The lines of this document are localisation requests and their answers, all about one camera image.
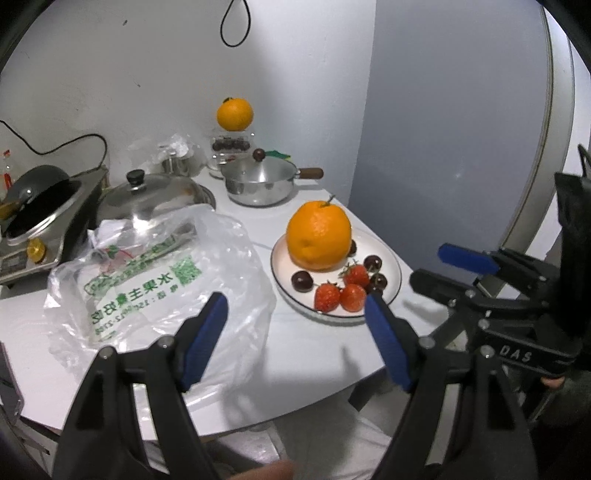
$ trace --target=blue gripper pad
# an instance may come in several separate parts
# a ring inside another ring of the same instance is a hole
[[[187,329],[183,332],[184,323],[178,330],[177,337],[186,333],[190,335],[188,341],[186,338],[184,341],[179,339],[179,353],[183,356],[179,383],[184,392],[188,391],[191,385],[201,381],[227,319],[228,299],[223,294],[214,292],[197,317],[185,320],[185,323],[193,322],[193,324],[187,324]],[[191,327],[197,332],[188,332]]]
[[[418,342],[413,328],[406,320],[397,318],[382,297],[376,293],[369,295],[365,301],[365,323],[374,337],[392,382],[400,385],[404,391],[411,391],[416,379],[413,378],[409,367],[416,361],[412,353],[417,349]],[[395,329],[404,337],[399,338]]]
[[[443,244],[437,256],[443,263],[479,275],[494,275],[499,271],[499,265],[490,256],[457,245]]]

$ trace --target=clear plastic wrap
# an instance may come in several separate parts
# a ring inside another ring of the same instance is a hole
[[[275,296],[238,221],[194,205],[150,221],[106,220],[89,241],[84,257],[51,272],[44,306],[50,352],[78,380],[101,346],[125,352],[174,334],[214,291],[228,298],[228,322],[187,405],[209,404],[248,378]]]

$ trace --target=screw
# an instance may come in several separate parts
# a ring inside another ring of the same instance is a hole
[[[104,346],[99,350],[99,355],[103,360],[107,360],[113,353],[115,353],[115,349],[110,345]]]
[[[435,340],[433,340],[431,337],[420,337],[418,339],[418,344],[429,350],[435,346]]]
[[[484,357],[484,358],[490,358],[492,356],[494,356],[495,354],[495,350],[493,347],[491,347],[490,345],[482,345],[480,347],[480,354]]]
[[[160,348],[168,348],[174,345],[174,337],[172,335],[164,335],[158,339],[158,346]]]

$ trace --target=finger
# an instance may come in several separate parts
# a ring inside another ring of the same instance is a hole
[[[279,460],[264,467],[234,475],[230,480],[292,480],[293,476],[293,462],[290,460]]]
[[[546,387],[551,388],[552,390],[556,390],[557,388],[562,387],[562,384],[564,383],[564,377],[560,377],[560,378],[540,378],[540,380],[542,381],[542,383]]]

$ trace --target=plate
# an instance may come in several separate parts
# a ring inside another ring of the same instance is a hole
[[[363,264],[365,257],[368,255],[378,255],[382,259],[382,268],[380,273],[386,275],[388,285],[384,290],[384,301],[387,304],[398,295],[402,285],[402,270],[398,263],[398,258],[392,249],[374,236],[353,228],[352,238],[357,243],[357,253],[351,258],[345,259],[339,268],[324,272],[310,272],[314,283],[320,285],[327,281],[343,285],[343,281],[339,278],[339,273],[347,261],[352,260]],[[287,251],[287,241],[283,235],[273,247],[271,252],[271,271],[275,282],[277,283],[279,292],[285,298],[286,302],[295,310],[305,315],[312,320],[318,320],[323,323],[331,323],[335,325],[357,325],[365,321],[363,310],[360,312],[347,312],[340,305],[329,313],[323,313],[314,309],[314,292],[316,288],[307,293],[300,293],[294,290],[291,285],[291,276],[301,270],[295,263],[292,262],[289,252]]]

